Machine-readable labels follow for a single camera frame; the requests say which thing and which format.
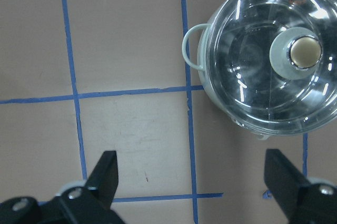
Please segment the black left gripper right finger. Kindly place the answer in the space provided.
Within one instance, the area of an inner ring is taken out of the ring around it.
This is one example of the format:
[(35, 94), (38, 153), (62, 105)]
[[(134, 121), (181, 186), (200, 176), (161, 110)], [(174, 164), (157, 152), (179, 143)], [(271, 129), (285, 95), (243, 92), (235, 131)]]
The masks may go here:
[(267, 149), (264, 182), (288, 223), (336, 223), (336, 185), (308, 178), (278, 149)]

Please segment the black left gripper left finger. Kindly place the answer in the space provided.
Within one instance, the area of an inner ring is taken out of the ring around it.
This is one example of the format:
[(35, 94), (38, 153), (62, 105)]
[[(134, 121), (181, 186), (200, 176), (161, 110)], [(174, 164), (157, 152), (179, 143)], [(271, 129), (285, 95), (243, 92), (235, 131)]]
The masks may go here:
[(29, 196), (1, 203), (1, 223), (123, 223), (111, 209), (117, 187), (116, 151), (104, 151), (85, 182), (67, 186), (47, 203)]

